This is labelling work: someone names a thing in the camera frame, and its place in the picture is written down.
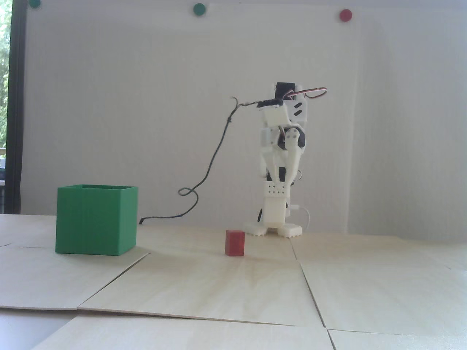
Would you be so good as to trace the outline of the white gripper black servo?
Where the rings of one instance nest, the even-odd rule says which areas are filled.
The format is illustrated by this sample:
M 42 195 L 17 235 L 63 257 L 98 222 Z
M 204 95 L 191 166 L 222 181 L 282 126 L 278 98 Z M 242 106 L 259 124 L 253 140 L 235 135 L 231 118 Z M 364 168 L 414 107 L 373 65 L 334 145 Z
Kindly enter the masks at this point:
M 260 177 L 280 181 L 279 168 L 285 166 L 285 182 L 294 182 L 306 147 L 305 132 L 299 126 L 266 127 L 260 133 Z

